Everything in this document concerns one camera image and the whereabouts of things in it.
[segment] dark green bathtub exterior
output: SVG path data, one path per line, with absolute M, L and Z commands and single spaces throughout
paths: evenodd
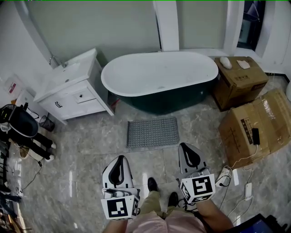
M 209 95 L 216 81 L 217 78 L 208 82 L 144 96 L 117 96 L 137 109 L 155 115 L 164 115 L 200 103 Z

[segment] pink shirt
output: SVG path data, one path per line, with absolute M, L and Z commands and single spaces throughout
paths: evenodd
M 194 215 L 173 210 L 162 219 L 153 211 L 128 223 L 126 233 L 206 233 L 203 223 Z

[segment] open cardboard box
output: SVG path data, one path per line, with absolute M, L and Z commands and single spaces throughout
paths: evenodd
M 252 128 L 259 129 L 257 151 L 252 141 Z M 281 89 L 273 89 L 252 103 L 231 109 L 222 120 L 219 132 L 230 167 L 241 158 L 244 159 L 233 169 L 256 162 L 291 140 L 290 103 Z

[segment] tile floor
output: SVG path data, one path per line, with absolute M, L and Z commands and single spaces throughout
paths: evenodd
M 275 87 L 285 89 L 286 85 L 283 77 L 270 77 L 261 93 Z M 177 117 L 181 142 L 200 148 L 216 177 L 227 163 L 217 130 L 225 114 L 218 110 L 211 96 L 198 105 L 170 114 Z M 140 203 L 148 194 L 148 177 L 154 177 L 159 184 L 163 209 L 171 192 L 176 190 L 182 197 L 175 181 L 179 172 L 178 145 L 126 148 L 127 122 L 156 117 L 120 101 L 114 117 L 104 112 L 69 120 L 67 126 L 57 122 L 49 135 L 58 144 L 54 151 L 56 159 L 43 162 L 39 175 L 21 193 L 23 201 L 15 206 L 23 218 L 20 220 L 34 233 L 101 232 L 107 224 L 100 203 L 101 173 L 120 154 L 129 160 L 134 185 L 141 189 Z M 8 164 L 7 176 L 14 192 L 17 187 L 26 186 L 40 168 L 31 157 L 21 160 L 15 146 L 11 146 Z M 291 144 L 246 168 L 254 170 L 251 178 L 254 202 L 241 221 L 262 213 L 265 217 L 274 215 L 280 224 L 290 224 Z M 240 184 L 234 186 L 231 182 L 221 207 L 225 214 L 243 198 L 250 172 L 238 169 L 238 174 Z M 218 206 L 225 191 L 225 187 L 219 188 L 213 197 Z M 242 215 L 249 205 L 250 201 L 242 202 L 231 214 L 231 220 Z

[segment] window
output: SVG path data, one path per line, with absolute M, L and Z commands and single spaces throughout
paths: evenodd
M 222 48 L 227 1 L 177 1 L 180 49 Z
M 265 1 L 245 1 L 237 47 L 255 50 L 264 19 Z

